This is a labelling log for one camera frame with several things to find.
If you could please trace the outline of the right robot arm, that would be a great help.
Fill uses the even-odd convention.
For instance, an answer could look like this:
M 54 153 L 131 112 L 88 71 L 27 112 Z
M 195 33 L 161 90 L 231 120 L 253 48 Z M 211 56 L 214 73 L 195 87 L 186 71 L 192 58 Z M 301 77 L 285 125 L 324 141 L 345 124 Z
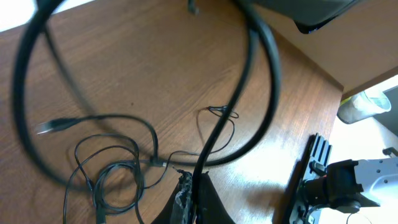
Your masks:
M 330 163 L 332 145 L 309 137 L 290 178 L 277 223 L 318 223 L 324 208 L 354 214 L 361 208 L 397 201 L 397 153 L 383 159 Z

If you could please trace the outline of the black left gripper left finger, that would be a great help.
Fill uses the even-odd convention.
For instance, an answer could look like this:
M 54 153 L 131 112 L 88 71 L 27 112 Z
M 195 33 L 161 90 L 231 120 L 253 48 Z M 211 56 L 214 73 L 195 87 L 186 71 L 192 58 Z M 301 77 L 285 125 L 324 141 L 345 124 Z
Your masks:
M 192 223 L 192 173 L 177 169 L 181 176 L 165 207 L 152 224 L 189 224 Z

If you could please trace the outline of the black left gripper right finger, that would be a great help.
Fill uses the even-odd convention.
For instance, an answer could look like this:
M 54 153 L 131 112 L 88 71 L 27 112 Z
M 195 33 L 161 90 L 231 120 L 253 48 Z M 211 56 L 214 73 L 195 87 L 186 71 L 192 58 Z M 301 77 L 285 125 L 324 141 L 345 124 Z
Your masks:
M 198 203 L 198 224 L 235 224 L 227 213 L 208 173 L 201 175 Z

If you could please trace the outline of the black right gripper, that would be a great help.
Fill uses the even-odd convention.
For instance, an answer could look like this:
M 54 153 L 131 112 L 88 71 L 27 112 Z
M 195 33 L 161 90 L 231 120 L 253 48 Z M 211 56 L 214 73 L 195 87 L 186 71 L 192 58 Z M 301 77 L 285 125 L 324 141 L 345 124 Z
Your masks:
M 317 197 L 323 200 L 322 178 L 332 146 L 328 140 L 316 133 L 309 137 L 301 159 L 296 162 L 289 183 L 274 212 L 274 223 L 308 223 L 307 215 L 317 204 Z

